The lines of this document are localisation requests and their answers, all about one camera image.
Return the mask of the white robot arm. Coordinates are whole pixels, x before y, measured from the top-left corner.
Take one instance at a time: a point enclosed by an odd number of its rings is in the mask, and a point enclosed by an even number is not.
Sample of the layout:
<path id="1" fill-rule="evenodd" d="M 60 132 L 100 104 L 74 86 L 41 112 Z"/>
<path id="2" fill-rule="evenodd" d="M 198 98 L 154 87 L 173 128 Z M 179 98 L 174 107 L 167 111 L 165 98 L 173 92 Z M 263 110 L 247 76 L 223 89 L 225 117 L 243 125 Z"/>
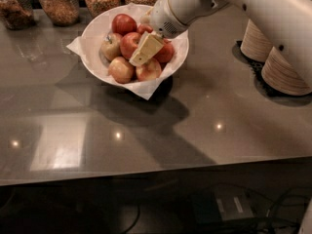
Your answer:
<path id="1" fill-rule="evenodd" d="M 130 58 L 142 65 L 200 17 L 215 13 L 223 4 L 246 13 L 264 36 L 312 86 L 312 0 L 158 0 L 144 15 L 151 33 L 145 33 Z"/>

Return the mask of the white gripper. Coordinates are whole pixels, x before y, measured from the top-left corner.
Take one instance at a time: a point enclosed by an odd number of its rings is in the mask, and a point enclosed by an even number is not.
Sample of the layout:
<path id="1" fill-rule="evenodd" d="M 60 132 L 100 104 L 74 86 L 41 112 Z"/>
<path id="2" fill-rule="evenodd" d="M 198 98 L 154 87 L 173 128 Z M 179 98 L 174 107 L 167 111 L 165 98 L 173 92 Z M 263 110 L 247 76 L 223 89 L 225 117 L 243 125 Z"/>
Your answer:
<path id="1" fill-rule="evenodd" d="M 133 66 L 145 64 L 164 47 L 163 37 L 174 39 L 186 31 L 188 25 L 184 15 L 185 0 L 158 0 L 139 20 L 141 24 L 150 24 L 157 33 L 142 34 L 130 58 L 130 64 Z"/>

